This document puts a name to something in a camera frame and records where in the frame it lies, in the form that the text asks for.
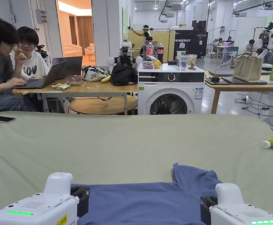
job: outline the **black backpack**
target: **black backpack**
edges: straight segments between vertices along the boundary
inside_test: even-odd
[[[111,73],[111,79],[110,82],[114,86],[125,86],[129,83],[136,84],[137,83],[137,71],[132,66],[127,66],[123,64],[116,64],[113,67],[112,73]]]

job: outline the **glasses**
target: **glasses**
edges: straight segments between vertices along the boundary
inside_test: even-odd
[[[10,47],[10,48],[13,48],[13,47],[15,47],[15,46],[17,45],[17,44],[13,44],[13,45],[12,45],[12,44],[7,44],[7,43],[5,43],[5,42],[4,42],[4,44],[6,44],[6,45],[7,45],[8,47]]]

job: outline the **washing machine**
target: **washing machine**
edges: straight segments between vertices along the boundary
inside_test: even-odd
[[[161,69],[138,69],[138,115],[199,114],[204,71],[180,71],[164,63]]]

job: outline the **washing machine control panel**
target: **washing machine control panel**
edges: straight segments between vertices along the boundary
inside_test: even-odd
[[[204,83],[204,72],[139,72],[138,82]]]

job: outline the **hand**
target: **hand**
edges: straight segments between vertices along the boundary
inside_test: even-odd
[[[15,63],[16,65],[23,65],[27,60],[26,56],[22,53],[21,49],[16,50],[15,52]]]
[[[19,79],[19,78],[15,78],[15,77],[5,83],[5,85],[8,89],[15,87],[15,86],[22,86],[25,84],[26,84],[25,80],[23,80],[22,78]]]

